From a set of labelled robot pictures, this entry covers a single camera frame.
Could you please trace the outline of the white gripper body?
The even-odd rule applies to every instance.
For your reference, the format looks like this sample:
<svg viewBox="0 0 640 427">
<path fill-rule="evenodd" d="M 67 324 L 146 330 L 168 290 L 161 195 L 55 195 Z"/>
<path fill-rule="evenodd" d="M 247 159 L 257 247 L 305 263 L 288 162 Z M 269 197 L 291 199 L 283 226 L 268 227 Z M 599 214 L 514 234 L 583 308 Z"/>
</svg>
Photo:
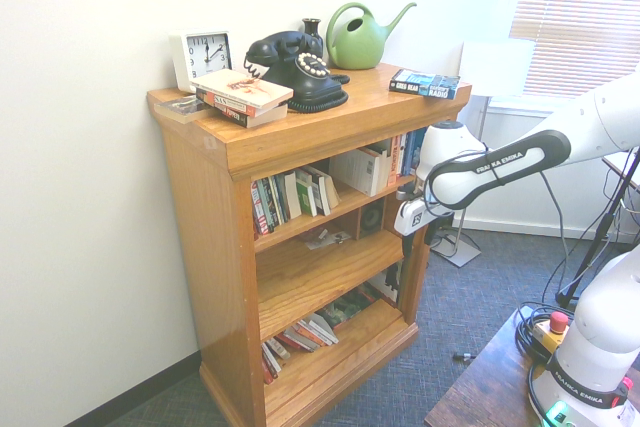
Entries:
<svg viewBox="0 0 640 427">
<path fill-rule="evenodd" d="M 428 225 L 435 218 L 436 216 L 428 211 L 423 198 L 404 201 L 397 212 L 394 229 L 402 236 L 409 236 Z"/>
</svg>

